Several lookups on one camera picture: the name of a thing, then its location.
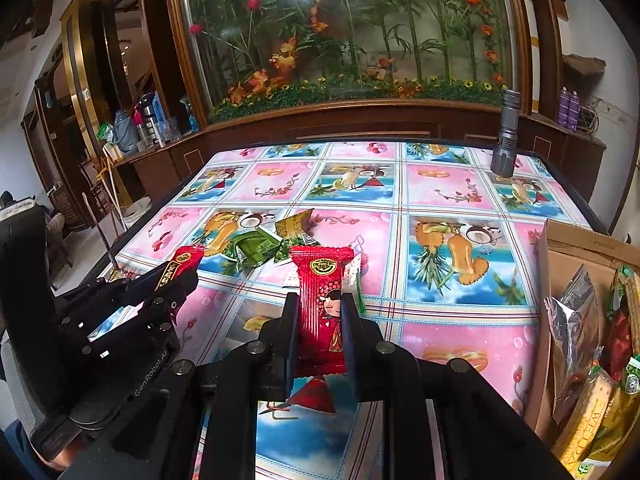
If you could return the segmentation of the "green snack packet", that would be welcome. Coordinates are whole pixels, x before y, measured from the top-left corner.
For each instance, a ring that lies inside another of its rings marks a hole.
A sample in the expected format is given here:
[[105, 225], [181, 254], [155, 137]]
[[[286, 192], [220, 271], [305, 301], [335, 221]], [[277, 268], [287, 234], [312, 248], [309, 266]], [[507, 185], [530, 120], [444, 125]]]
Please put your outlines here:
[[263, 229], [254, 229], [235, 234], [221, 255], [235, 265], [239, 271], [252, 270], [273, 258], [281, 242]]

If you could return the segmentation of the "yellow-green snack packet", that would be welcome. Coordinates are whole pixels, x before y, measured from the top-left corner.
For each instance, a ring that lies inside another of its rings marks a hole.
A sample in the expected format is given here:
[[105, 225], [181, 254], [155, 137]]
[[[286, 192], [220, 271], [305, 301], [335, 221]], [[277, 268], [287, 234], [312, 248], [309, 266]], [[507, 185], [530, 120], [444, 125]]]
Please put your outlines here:
[[277, 234], [284, 240], [290, 240], [296, 236], [302, 236], [309, 226], [313, 212], [313, 209], [305, 209], [278, 220], [274, 224]]

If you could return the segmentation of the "silver foil packet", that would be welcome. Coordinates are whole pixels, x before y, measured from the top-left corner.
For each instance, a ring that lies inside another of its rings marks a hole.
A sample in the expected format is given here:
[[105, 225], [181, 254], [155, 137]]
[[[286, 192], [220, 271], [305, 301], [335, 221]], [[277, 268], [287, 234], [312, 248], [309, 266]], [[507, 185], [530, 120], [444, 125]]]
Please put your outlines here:
[[604, 317], [582, 264], [559, 297], [544, 298], [552, 338], [552, 418], [564, 422], [574, 408], [593, 360], [601, 353]]

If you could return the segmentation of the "beige cracker pack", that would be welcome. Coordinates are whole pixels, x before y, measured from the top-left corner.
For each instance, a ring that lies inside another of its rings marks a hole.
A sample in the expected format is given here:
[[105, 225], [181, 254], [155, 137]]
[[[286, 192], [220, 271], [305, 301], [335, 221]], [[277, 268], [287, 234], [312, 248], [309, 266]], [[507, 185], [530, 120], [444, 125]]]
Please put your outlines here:
[[574, 476], [600, 428], [616, 383], [600, 366], [593, 367], [552, 453]]

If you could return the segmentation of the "grey flashlight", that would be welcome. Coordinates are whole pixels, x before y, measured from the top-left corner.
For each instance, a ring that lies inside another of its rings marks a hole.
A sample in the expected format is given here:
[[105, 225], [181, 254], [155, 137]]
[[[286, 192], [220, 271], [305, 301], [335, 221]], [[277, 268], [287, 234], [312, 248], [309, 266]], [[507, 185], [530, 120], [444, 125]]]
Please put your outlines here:
[[506, 89], [502, 94], [502, 107], [498, 129], [498, 142], [492, 152], [490, 170], [498, 177], [513, 176], [518, 151], [518, 120], [521, 95]]

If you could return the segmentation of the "red snack packet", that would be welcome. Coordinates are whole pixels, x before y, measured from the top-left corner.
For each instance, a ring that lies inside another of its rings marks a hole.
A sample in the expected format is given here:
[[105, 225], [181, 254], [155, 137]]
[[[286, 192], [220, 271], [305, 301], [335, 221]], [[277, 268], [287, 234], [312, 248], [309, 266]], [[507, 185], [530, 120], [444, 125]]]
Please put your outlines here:
[[204, 257], [204, 252], [204, 247], [200, 245], [179, 247], [164, 267], [163, 273], [160, 274], [156, 290], [161, 289], [170, 281], [178, 278], [180, 274], [191, 271], [196, 272]]

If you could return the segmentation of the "purple bottle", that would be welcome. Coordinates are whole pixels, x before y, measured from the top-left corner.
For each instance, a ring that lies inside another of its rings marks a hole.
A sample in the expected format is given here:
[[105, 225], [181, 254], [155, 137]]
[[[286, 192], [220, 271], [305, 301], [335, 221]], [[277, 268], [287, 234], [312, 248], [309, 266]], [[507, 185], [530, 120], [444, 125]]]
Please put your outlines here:
[[575, 132], [577, 130], [581, 108], [579, 96], [576, 91], [573, 91], [570, 95], [570, 102], [568, 102], [567, 113], [567, 128], [569, 128], [570, 131]]
[[562, 87], [559, 94], [558, 114], [556, 123], [561, 127], [567, 127], [568, 112], [570, 111], [570, 94], [567, 88]]

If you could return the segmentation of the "purple bottle left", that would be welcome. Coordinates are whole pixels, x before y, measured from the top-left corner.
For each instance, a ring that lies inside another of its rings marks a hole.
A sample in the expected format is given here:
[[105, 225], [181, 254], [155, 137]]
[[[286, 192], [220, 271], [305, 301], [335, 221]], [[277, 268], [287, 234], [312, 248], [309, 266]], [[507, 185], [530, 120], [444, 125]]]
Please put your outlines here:
[[570, 111], [570, 94], [567, 88], [562, 87], [559, 94], [558, 114], [556, 123], [561, 127], [567, 127], [568, 112]]

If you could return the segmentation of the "purple bottle right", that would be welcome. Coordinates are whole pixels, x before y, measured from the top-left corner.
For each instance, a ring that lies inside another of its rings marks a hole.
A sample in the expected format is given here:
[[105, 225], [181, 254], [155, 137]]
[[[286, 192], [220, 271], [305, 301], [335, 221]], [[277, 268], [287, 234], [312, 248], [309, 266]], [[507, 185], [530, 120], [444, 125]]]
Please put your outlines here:
[[570, 95], [570, 102], [568, 102], [567, 113], [567, 128], [569, 128], [570, 131], [575, 132], [577, 130], [581, 108], [579, 96], [576, 91], [573, 91]]

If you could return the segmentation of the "brown cardboard tray box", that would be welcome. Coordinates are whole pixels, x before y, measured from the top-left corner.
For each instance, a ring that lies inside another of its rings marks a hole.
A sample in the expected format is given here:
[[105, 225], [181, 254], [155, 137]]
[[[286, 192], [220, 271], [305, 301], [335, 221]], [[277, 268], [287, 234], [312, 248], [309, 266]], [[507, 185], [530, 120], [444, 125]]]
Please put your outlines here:
[[573, 479], [639, 475], [639, 251], [549, 220], [525, 420]]

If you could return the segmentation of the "colourful patterned tablecloth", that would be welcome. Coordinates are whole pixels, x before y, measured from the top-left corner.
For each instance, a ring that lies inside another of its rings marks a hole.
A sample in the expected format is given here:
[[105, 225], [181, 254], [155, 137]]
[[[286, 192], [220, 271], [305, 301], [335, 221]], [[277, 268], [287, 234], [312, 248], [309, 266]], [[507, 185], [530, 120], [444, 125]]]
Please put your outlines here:
[[183, 245], [198, 286], [177, 316], [180, 356], [224, 359], [277, 318], [298, 285], [295, 246], [346, 247], [346, 289], [416, 358], [474, 367], [523, 418], [538, 350], [539, 240], [548, 221], [590, 228], [548, 162], [510, 178], [490, 151], [374, 140], [277, 144], [214, 155], [141, 226], [102, 278], [137, 278]]

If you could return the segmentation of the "flower mural glass panel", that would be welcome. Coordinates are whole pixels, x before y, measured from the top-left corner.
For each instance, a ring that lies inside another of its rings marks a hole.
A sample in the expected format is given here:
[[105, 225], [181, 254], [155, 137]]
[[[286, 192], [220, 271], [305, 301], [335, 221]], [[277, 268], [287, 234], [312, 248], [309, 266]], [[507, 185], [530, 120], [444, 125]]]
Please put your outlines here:
[[168, 0], [206, 125], [332, 101], [496, 104], [520, 83], [516, 0]]

